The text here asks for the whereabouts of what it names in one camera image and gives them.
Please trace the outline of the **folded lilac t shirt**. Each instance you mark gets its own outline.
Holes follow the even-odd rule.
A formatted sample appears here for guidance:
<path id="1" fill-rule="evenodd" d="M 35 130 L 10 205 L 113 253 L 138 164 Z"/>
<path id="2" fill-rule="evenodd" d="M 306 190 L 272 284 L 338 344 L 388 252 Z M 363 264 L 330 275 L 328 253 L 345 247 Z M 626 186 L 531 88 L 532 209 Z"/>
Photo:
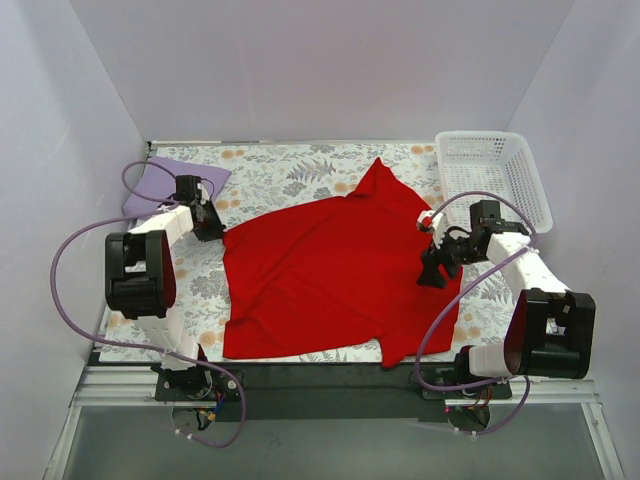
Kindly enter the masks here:
<path id="1" fill-rule="evenodd" d="M 221 167 L 187 163 L 165 157 L 153 157 L 151 161 L 165 167 L 175 175 L 200 176 L 206 180 L 205 186 L 212 200 L 217 198 L 231 177 L 231 171 Z M 175 192 L 175 181 L 157 167 L 146 167 L 134 190 L 146 196 L 166 198 Z M 124 203 L 122 212 L 125 216 L 141 218 L 144 213 L 157 208 L 158 206 L 153 202 L 131 194 Z"/>

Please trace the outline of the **floral table mat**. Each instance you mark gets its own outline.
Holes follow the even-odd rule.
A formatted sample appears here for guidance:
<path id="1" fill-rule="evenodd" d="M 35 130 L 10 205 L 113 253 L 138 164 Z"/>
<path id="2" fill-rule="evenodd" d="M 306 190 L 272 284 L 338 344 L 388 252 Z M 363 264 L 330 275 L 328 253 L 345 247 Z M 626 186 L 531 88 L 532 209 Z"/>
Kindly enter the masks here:
<path id="1" fill-rule="evenodd" d="M 442 200 L 427 145 L 163 150 L 220 165 L 221 241 L 178 244 L 176 306 L 211 360 L 398 364 L 423 348 L 497 340 L 511 293 L 494 277 L 444 316 L 459 280 L 421 287 L 429 236 L 420 212 Z"/>

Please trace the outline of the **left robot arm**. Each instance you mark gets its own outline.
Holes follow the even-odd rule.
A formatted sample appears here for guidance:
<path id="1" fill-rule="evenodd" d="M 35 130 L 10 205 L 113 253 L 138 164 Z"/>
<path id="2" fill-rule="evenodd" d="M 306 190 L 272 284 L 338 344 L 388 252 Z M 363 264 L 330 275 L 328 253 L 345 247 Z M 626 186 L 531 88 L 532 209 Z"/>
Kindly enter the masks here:
<path id="1" fill-rule="evenodd" d="M 106 237 L 105 296 L 111 310 L 135 321 L 160 349 L 161 364 L 155 371 L 165 386 L 200 400 L 213 390 L 213 377 L 199 365 L 206 355 L 174 308 L 177 283 L 171 247 L 189 235 L 201 242 L 221 240 L 226 226 L 199 176 L 177 176 L 171 199 L 177 202 L 175 208 Z"/>

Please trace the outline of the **aluminium table frame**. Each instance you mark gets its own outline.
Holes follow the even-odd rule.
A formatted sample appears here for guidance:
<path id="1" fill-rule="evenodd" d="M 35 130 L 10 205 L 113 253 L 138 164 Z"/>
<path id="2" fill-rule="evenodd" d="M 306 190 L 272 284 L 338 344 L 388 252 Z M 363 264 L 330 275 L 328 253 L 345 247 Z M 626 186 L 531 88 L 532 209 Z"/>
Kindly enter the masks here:
<path id="1" fill-rule="evenodd" d="M 448 400 L 448 420 L 247 420 L 237 404 L 196 443 L 191 403 L 157 401 L 133 365 L 87 368 L 46 471 L 49 479 L 620 479 L 590 381 L 510 383 L 485 428 Z M 214 449 L 211 441 L 226 441 Z"/>

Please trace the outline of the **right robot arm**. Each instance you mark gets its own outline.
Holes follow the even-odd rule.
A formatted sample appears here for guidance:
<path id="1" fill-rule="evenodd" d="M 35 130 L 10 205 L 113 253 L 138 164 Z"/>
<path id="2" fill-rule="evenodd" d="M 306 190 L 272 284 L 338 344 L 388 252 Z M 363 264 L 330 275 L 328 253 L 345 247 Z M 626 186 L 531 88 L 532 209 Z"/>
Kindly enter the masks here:
<path id="1" fill-rule="evenodd" d="M 417 219 L 418 229 L 431 236 L 418 285 L 443 289 L 463 267 L 489 262 L 485 274 L 501 273 L 516 301 L 505 338 L 463 347 L 440 383 L 429 382 L 416 360 L 414 375 L 426 390 L 471 398 L 513 377 L 581 380 L 589 371 L 595 300 L 554 276 L 534 247 L 533 225 L 504 219 L 504 204 L 494 194 L 472 204 L 469 229 L 448 225 L 442 209 L 423 211 Z"/>

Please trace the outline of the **white plastic basket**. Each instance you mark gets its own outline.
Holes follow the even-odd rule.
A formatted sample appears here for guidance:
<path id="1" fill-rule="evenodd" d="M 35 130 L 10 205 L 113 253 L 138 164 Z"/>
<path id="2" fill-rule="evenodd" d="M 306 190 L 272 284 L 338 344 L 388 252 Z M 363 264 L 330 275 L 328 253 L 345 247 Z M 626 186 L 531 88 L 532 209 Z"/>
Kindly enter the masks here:
<path id="1" fill-rule="evenodd" d="M 553 228 L 546 194 L 527 140 L 501 131 L 445 131 L 435 151 L 442 195 L 475 191 L 496 194 L 518 208 L 536 231 Z"/>

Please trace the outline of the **red t shirt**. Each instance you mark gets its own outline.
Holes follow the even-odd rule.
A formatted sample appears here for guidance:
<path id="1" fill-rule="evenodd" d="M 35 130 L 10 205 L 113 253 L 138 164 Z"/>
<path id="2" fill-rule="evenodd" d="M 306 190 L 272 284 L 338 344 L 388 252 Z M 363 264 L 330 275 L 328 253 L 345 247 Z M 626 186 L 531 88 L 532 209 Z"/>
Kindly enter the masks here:
<path id="1" fill-rule="evenodd" d="M 376 340 L 382 364 L 452 346 L 458 281 L 419 286 L 427 207 L 381 161 L 357 187 L 230 229 L 224 270 L 231 313 L 226 358 L 266 359 Z"/>

